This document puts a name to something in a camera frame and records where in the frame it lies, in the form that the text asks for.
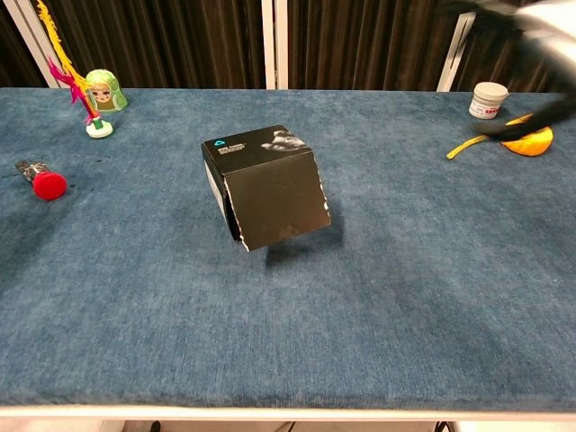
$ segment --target white cylindrical jar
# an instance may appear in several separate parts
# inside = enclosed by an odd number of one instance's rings
[[[508,95],[508,89],[504,85],[478,83],[474,88],[474,98],[468,112],[479,119],[493,119]]]

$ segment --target cartoon figurine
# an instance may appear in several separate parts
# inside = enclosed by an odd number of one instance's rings
[[[86,81],[90,84],[88,93],[98,111],[102,113],[120,111],[128,105],[118,79],[109,70],[93,70],[86,75]]]

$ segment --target white pole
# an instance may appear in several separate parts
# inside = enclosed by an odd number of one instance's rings
[[[29,0],[4,0],[4,4],[6,5],[6,9],[12,16],[16,27],[18,27],[18,31],[22,35],[24,42],[26,42],[26,46],[28,50],[32,54],[34,61],[38,65],[38,69],[42,73],[42,76],[46,80],[48,87],[51,88],[60,88],[60,83],[52,76],[50,73],[49,65],[48,65],[48,56],[52,58],[55,64],[59,65],[58,57],[54,53],[50,45],[50,40],[46,33],[40,27],[40,31],[38,31],[38,26],[40,26],[40,19],[36,14],[34,14],[36,24],[32,21],[32,24],[29,21],[28,15],[30,14],[30,10],[34,12],[32,5]],[[47,42],[50,46],[50,50],[45,52],[43,48]]]
[[[266,88],[276,89],[276,64],[274,40],[274,12],[272,0],[262,0],[262,33],[264,34],[264,64]]]
[[[274,0],[278,88],[288,88],[288,0]]]
[[[458,17],[458,22],[456,23],[454,34],[452,36],[452,42],[450,42],[450,48],[448,49],[444,67],[442,68],[442,75],[438,81],[438,87],[436,89],[437,92],[450,91],[466,45],[465,43],[462,43],[462,41],[464,41],[470,32],[475,18],[476,13],[474,12],[461,13]]]

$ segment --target white lid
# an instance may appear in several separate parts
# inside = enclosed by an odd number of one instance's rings
[[[487,101],[501,101],[508,96],[508,89],[498,83],[478,83],[474,88],[474,94]]]

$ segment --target pink feather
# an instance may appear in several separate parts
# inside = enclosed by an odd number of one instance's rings
[[[49,62],[49,71],[53,77],[55,77],[58,81],[66,84],[70,87],[70,94],[72,95],[72,104],[77,101],[78,99],[82,102],[86,110],[88,111],[88,117],[86,118],[86,124],[90,124],[92,122],[93,116],[91,114],[91,110],[88,107],[88,103],[86,101],[86,95],[82,93],[82,90],[78,86],[77,82],[74,80],[74,77],[70,74],[64,73],[58,66],[54,64],[51,58],[48,59]]]

